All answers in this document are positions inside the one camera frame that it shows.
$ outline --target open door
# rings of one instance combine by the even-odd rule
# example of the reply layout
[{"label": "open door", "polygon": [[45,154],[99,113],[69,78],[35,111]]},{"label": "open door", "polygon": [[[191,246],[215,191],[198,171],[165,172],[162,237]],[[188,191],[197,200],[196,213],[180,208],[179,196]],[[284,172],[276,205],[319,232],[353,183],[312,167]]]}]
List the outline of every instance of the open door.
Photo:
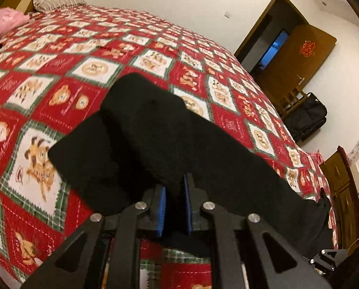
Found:
[{"label": "open door", "polygon": [[309,24],[297,26],[274,58],[255,77],[274,103],[302,89],[333,50],[336,38]]}]

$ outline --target bedspread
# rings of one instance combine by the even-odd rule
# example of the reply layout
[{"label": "bedspread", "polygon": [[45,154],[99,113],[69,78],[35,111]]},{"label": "bedspread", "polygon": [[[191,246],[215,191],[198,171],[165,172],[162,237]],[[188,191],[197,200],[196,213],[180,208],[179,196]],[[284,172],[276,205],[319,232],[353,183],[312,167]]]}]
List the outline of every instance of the bedspread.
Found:
[{"label": "bedspread", "polygon": [[[302,198],[317,201],[320,187],[329,195],[317,163],[236,58],[212,40],[128,9],[84,6],[32,20],[0,40],[0,264],[19,281],[91,214],[47,151],[127,73],[180,96],[262,156]],[[337,246],[333,210],[329,225]],[[210,284],[207,259],[148,241],[141,258],[150,289]]]}]

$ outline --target wooden cabinet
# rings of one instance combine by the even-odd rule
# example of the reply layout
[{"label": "wooden cabinet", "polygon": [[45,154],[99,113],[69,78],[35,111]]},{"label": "wooden cabinet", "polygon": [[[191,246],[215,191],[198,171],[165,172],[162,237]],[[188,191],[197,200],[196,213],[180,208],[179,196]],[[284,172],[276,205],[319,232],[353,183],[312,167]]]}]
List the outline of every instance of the wooden cabinet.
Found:
[{"label": "wooden cabinet", "polygon": [[[349,249],[359,238],[359,197],[344,149],[339,146],[320,168],[328,180],[333,200],[339,249]],[[349,254],[356,248],[357,243],[349,249]]]}]

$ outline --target metal bolt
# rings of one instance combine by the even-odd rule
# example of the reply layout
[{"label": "metal bolt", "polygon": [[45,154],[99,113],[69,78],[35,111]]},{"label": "metal bolt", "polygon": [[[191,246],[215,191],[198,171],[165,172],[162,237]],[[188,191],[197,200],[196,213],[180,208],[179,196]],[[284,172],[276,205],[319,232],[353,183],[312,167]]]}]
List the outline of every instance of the metal bolt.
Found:
[{"label": "metal bolt", "polygon": [[147,203],[144,201],[139,201],[134,206],[138,210],[144,210],[145,208],[147,208]]},{"label": "metal bolt", "polygon": [[202,207],[208,211],[211,211],[215,209],[216,205],[211,201],[207,201],[204,204],[202,204]]},{"label": "metal bolt", "polygon": [[91,214],[91,216],[90,216],[90,220],[94,223],[100,222],[101,219],[102,219],[102,215],[99,213],[94,213],[94,214]]},{"label": "metal bolt", "polygon": [[252,223],[258,223],[260,219],[261,217],[256,213],[249,214],[248,216],[248,220],[251,221]]}]

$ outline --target black bag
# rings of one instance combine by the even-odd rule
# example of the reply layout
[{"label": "black bag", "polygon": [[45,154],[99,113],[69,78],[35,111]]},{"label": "black bag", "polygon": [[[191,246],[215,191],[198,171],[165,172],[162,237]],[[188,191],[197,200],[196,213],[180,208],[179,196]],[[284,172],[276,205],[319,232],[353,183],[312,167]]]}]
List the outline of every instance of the black bag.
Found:
[{"label": "black bag", "polygon": [[309,92],[307,99],[284,119],[284,123],[295,142],[304,141],[325,124],[326,115],[327,108]]}]

